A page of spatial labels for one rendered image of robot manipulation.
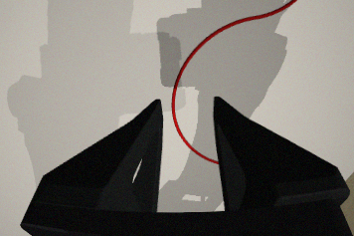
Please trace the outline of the red cable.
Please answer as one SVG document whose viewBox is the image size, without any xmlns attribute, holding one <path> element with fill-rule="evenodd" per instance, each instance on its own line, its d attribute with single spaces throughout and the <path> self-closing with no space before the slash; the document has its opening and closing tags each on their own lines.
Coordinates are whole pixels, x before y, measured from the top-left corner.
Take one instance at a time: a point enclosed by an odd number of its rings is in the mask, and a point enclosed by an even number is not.
<svg viewBox="0 0 354 236">
<path fill-rule="evenodd" d="M 290 5 L 292 5 L 294 2 L 296 2 L 297 0 L 291 0 L 290 2 L 288 2 L 287 4 L 285 4 L 284 6 L 272 11 L 272 12 L 269 12 L 269 13 L 266 13 L 266 14 L 262 14 L 262 15 L 259 15 L 259 16 L 253 16 L 253 17 L 248 17 L 248 18 L 244 18 L 244 19 L 241 19 L 241 20 L 237 20 L 235 22 L 232 22 L 220 29 L 218 29 L 217 31 L 215 31 L 214 33 L 212 33 L 210 36 L 208 36 L 205 40 L 203 40 L 194 50 L 193 52 L 189 55 L 189 57 L 187 58 L 187 60 L 185 61 L 185 63 L 183 64 L 178 76 L 177 76 L 177 79 L 176 79 L 176 82 L 175 82 L 175 85 L 174 85 L 174 89 L 173 89 L 173 94 L 172 94 L 172 115 L 173 115 L 173 120 L 174 120 L 174 123 L 175 123 L 175 126 L 176 126 L 176 129 L 180 135 L 180 137 L 182 138 L 182 140 L 186 143 L 186 145 L 192 150 L 194 151 L 196 154 L 198 154 L 199 156 L 203 157 L 204 159 L 208 160 L 208 161 L 211 161 L 213 163 L 216 163 L 216 164 L 219 164 L 218 161 L 216 160 L 213 160 L 213 159 L 210 159 L 206 156 L 204 156 L 203 154 L 201 154 L 200 152 L 198 152 L 197 150 L 195 150 L 189 143 L 188 141 L 185 139 L 185 137 L 183 136 L 183 134 L 181 133 L 180 131 L 180 128 L 178 126 L 178 123 L 177 123 L 177 120 L 176 120 L 176 116 L 175 116 L 175 96 L 176 96 L 176 91 L 177 91 L 177 87 L 178 87 L 178 83 L 180 81 L 180 78 L 182 76 L 182 73 L 183 71 L 185 70 L 187 64 L 189 63 L 189 61 L 192 59 L 192 57 L 196 54 L 196 52 L 205 44 L 207 43 L 210 39 L 212 39 L 214 36 L 216 36 L 217 34 L 219 34 L 220 32 L 232 27 L 232 26 L 235 26 L 237 24 L 240 24 L 240 23 L 243 23 L 243 22 L 247 22 L 247 21 L 251 21 L 251 20 L 257 20 L 257 19 L 261 19 L 261 18 L 265 18 L 265 17 L 268 17 L 268 16 L 271 16 L 271 15 L 274 15 L 276 13 L 279 13 L 280 11 L 286 9 L 287 7 L 289 7 Z"/>
</svg>

